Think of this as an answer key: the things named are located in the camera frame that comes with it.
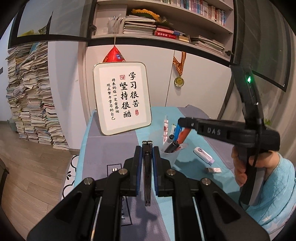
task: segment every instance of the human hand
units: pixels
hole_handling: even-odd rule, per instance
[[[242,187],[247,181],[246,165],[243,161],[239,160],[238,152],[235,146],[232,148],[231,157],[234,164],[234,176],[237,184]],[[277,167],[280,157],[275,151],[268,151],[258,155],[255,167],[265,167],[266,174],[264,179],[267,180],[273,170]],[[249,158],[249,164],[252,166],[254,162],[254,156]]]

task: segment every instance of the orange marker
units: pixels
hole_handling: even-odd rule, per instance
[[[191,131],[190,128],[184,128],[184,130],[181,131],[181,133],[178,136],[178,143],[179,144],[182,144],[185,141],[185,139],[189,135],[190,131]]]

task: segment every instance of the wooden floor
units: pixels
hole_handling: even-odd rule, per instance
[[[1,206],[26,239],[35,224],[58,203],[71,154],[22,140],[9,125],[0,124],[0,158],[9,169]]]

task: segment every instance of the white paper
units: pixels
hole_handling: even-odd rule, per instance
[[[146,122],[141,68],[102,67],[99,74],[106,129]]]

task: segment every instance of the red sachet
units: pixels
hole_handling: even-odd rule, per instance
[[[122,57],[119,50],[113,46],[113,48],[110,50],[110,52],[106,55],[106,57],[103,60],[103,63],[106,62],[123,62],[125,59]]]

